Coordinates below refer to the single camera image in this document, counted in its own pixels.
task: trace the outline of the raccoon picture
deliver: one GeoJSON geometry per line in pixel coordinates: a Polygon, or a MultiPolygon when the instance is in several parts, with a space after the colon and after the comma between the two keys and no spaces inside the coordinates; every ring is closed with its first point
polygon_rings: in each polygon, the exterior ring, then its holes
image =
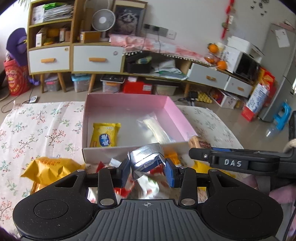
{"type": "Polygon", "coordinates": [[[116,22],[113,33],[136,35],[140,10],[132,7],[118,7],[115,11],[116,22]]]}

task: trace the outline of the silver foil wrapper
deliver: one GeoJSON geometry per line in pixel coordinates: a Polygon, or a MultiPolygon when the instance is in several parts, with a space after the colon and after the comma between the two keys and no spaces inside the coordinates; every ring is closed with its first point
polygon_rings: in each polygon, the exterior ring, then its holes
{"type": "Polygon", "coordinates": [[[148,144],[128,153],[134,180],[151,171],[159,164],[165,165],[163,149],[159,143],[148,144]]]}

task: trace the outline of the wooden leg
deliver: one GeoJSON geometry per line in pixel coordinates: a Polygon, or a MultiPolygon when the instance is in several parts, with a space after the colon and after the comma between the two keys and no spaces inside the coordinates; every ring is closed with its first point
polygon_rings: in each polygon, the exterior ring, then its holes
{"type": "Polygon", "coordinates": [[[64,82],[64,78],[63,78],[63,74],[62,73],[58,73],[57,75],[59,77],[59,83],[61,84],[62,90],[64,92],[67,92],[66,85],[65,85],[65,82],[64,82]]]}
{"type": "Polygon", "coordinates": [[[184,98],[186,98],[188,96],[189,89],[190,89],[190,84],[187,83],[185,86],[185,90],[184,90],[184,98]]]}
{"type": "Polygon", "coordinates": [[[44,93],[44,74],[40,75],[41,93],[44,93]]]}
{"type": "Polygon", "coordinates": [[[92,88],[94,87],[94,81],[96,80],[96,74],[91,75],[91,80],[89,82],[89,91],[88,93],[92,92],[92,88]]]}

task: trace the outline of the tile floor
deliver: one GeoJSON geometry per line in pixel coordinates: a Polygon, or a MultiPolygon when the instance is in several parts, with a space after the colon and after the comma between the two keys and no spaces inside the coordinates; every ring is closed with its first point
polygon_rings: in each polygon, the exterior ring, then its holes
{"type": "MultiPolygon", "coordinates": [[[[97,88],[94,91],[102,91],[101,88],[97,88]]],[[[16,99],[17,103],[22,103],[29,99],[30,91],[22,94],[16,99]]],[[[67,92],[45,92],[41,94],[40,87],[35,87],[33,89],[31,96],[39,96],[38,102],[60,102],[60,101],[85,101],[87,92],[76,93],[73,87],[68,87],[67,92]]],[[[179,93],[172,96],[172,100],[177,100],[182,97],[179,93]]],[[[11,101],[13,97],[9,96],[3,101],[0,101],[0,107],[11,101]]],[[[187,103],[176,102],[176,104],[187,105],[187,103]]],[[[282,151],[285,144],[288,141],[288,128],[285,129],[272,139],[267,139],[265,137],[266,130],[270,126],[270,123],[265,123],[260,120],[255,120],[251,123],[247,122],[240,114],[241,110],[230,110],[220,108],[216,103],[206,104],[197,102],[196,106],[209,108],[214,113],[216,113],[219,118],[228,126],[228,128],[234,133],[238,138],[240,143],[245,149],[252,150],[269,150],[269,151],[282,151]]],[[[13,107],[13,103],[10,103],[4,111],[9,110],[13,107]]],[[[8,113],[0,112],[0,123],[3,122],[4,118],[8,113]]]]}

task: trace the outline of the microwave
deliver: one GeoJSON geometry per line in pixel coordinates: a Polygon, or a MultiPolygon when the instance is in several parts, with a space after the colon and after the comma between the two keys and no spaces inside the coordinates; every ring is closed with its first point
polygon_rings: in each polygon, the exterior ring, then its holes
{"type": "Polygon", "coordinates": [[[250,55],[236,48],[226,46],[222,54],[222,60],[227,62],[229,72],[256,82],[260,64],[250,55]]]}

